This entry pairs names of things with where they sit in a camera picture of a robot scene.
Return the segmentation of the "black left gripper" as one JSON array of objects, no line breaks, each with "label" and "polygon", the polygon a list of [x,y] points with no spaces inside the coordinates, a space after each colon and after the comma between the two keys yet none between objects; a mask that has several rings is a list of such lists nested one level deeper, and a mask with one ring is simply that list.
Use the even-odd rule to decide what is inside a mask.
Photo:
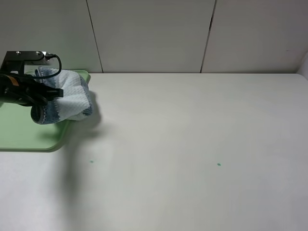
[{"label": "black left gripper", "polygon": [[21,106],[44,106],[45,100],[64,96],[63,89],[40,83],[32,75],[7,74],[7,78],[12,83],[9,92],[17,98],[14,103]]}]

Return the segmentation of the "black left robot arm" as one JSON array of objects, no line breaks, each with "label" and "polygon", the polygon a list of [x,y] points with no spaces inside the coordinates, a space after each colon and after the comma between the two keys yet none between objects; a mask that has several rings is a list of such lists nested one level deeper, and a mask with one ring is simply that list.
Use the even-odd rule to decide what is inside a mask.
[{"label": "black left robot arm", "polygon": [[31,75],[20,77],[0,75],[0,101],[21,106],[46,106],[49,101],[64,96],[59,88],[47,86]]}]

